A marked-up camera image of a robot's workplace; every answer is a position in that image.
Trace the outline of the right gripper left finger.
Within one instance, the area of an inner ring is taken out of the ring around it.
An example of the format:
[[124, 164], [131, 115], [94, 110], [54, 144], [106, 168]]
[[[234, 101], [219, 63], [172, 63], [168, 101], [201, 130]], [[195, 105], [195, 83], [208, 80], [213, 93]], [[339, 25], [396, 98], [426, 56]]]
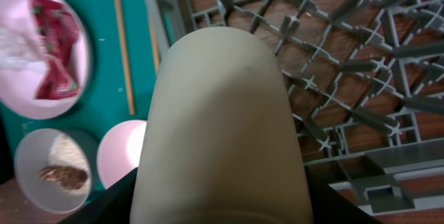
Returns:
[[137, 170], [133, 169], [96, 200], [58, 224], [129, 224]]

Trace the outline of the white tissue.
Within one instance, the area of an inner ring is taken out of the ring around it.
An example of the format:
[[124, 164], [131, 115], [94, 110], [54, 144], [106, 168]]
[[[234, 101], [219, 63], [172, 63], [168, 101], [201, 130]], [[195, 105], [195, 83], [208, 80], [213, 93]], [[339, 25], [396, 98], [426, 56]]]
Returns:
[[24, 35], [1, 27], [1, 69], [44, 74], [47, 71], [47, 65], [39, 50]]

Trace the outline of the rice and food scraps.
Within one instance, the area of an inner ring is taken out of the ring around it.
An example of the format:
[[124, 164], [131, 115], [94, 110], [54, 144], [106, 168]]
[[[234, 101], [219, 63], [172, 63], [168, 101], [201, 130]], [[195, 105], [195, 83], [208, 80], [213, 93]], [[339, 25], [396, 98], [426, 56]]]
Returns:
[[89, 162], [80, 146], [68, 135], [58, 135], [49, 150], [48, 165], [39, 179], [56, 183], [72, 195], [86, 195], [91, 188]]

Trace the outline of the beige ceramic cup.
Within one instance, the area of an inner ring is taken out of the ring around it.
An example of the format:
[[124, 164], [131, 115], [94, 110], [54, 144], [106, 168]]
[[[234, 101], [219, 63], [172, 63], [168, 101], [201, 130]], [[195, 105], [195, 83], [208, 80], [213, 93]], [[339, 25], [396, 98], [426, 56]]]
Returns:
[[131, 223], [312, 223], [288, 94], [257, 36], [212, 27], [160, 65]]

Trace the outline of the red snack wrapper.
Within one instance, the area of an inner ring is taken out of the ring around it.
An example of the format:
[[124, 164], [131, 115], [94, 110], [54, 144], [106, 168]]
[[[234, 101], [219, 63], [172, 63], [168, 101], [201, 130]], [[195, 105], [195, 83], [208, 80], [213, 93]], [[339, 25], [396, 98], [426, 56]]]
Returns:
[[65, 6], [53, 0], [28, 0], [31, 3], [37, 34], [42, 41], [42, 54], [48, 70], [35, 94], [40, 100], [75, 97], [77, 79], [69, 71], [71, 52], [80, 30]]

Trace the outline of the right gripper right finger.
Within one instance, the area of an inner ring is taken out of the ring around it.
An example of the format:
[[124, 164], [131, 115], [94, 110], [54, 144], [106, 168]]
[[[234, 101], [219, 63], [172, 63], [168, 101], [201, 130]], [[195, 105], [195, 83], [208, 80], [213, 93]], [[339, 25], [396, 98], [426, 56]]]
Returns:
[[314, 224], [382, 224], [305, 168]]

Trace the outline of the grey bowl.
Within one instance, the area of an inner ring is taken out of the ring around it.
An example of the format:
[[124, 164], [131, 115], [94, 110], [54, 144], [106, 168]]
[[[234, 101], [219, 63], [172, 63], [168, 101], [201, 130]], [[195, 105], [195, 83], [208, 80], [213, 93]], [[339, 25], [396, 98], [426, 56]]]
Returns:
[[[82, 207], [100, 183], [96, 168], [99, 144], [80, 130], [43, 128], [28, 133], [15, 152], [16, 180], [24, 195], [37, 207], [53, 214], [66, 214]], [[39, 179], [45, 166], [66, 165], [88, 173], [82, 189], [69, 193], [66, 189]]]

